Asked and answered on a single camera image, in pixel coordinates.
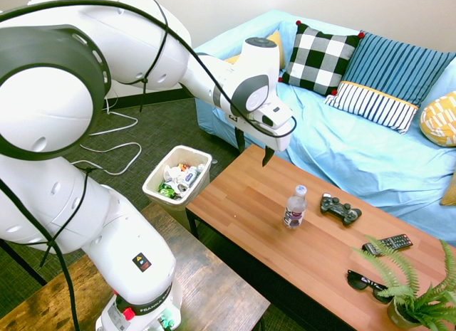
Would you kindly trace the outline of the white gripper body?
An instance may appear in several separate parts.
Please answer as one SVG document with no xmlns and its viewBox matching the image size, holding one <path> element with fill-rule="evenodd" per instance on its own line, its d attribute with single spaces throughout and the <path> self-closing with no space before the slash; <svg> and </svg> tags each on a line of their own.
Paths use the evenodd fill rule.
<svg viewBox="0 0 456 331">
<path fill-rule="evenodd" d="M 296 119 L 291 117 L 284 125 L 274 129 L 263 122 L 256 120 L 245 120 L 243 117 L 227 115 L 227 121 L 248 134 L 256 140 L 259 140 L 264 146 L 268 146 L 274 151 L 283 152 L 290 143 L 291 133 L 296 129 Z"/>
</svg>

